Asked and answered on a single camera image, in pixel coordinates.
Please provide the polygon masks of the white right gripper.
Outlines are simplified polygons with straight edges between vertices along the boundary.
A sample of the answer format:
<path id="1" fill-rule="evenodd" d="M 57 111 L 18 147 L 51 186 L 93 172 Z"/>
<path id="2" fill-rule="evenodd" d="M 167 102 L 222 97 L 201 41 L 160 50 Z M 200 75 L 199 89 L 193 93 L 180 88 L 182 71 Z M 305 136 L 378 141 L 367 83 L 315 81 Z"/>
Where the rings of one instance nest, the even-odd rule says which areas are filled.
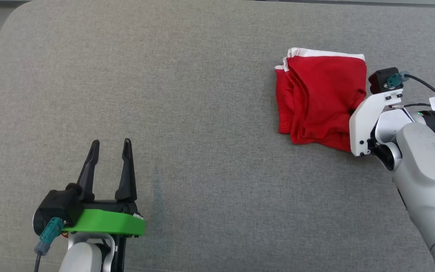
<path id="1" fill-rule="evenodd" d="M 370 153 L 367 141 L 386 107 L 401 103 L 403 89 L 370 95 L 360 103 L 349 120 L 350 149 L 356 157 Z"/>

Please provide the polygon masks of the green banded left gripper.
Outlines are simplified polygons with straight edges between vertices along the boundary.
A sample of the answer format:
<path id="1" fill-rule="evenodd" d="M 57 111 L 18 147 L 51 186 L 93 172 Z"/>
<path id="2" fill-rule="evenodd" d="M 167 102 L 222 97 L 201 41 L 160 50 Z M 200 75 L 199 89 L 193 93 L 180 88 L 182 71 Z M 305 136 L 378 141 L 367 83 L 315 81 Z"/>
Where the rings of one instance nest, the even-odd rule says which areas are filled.
<path id="1" fill-rule="evenodd" d="M 83 164 L 77 185 L 80 186 L 79 199 L 93 201 L 93 181 L 95 166 L 99 159 L 100 142 L 94 140 Z M 145 221 L 138 212 L 137 189 L 133 160 L 132 143 L 124 140 L 122 150 L 123 168 L 119 188 L 114 194 L 118 202 L 95 202 L 86 205 L 74 226 L 66 225 L 63 232 L 105 233 L 110 235 L 143 236 Z"/>

